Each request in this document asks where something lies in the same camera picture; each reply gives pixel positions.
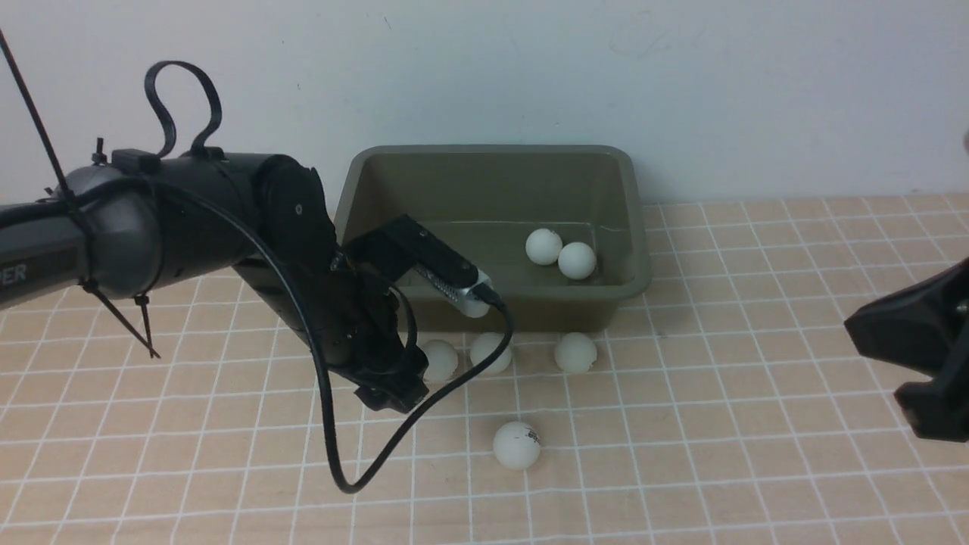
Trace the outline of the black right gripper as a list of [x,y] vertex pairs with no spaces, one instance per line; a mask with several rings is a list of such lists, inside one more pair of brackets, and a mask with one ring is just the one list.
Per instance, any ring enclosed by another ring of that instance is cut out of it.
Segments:
[[968,441],[968,260],[865,304],[844,321],[862,357],[927,376],[894,399],[918,438]]

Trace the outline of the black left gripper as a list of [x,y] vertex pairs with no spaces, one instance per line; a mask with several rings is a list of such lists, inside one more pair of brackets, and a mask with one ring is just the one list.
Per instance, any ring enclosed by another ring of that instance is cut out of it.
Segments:
[[333,242],[271,248],[290,284],[256,249],[235,272],[304,342],[315,339],[328,368],[357,384],[372,411],[407,414],[429,393],[425,353],[407,297],[370,269],[354,266]]

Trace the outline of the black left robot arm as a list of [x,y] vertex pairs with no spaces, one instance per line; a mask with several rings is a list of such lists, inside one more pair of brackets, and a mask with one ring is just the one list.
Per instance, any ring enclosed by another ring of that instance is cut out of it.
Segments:
[[340,248],[315,170],[284,154],[184,154],[131,189],[88,193],[126,160],[68,176],[82,220],[55,215],[2,228],[2,307],[91,279],[108,299],[232,268],[371,410],[414,410],[427,362],[397,333],[398,302]]

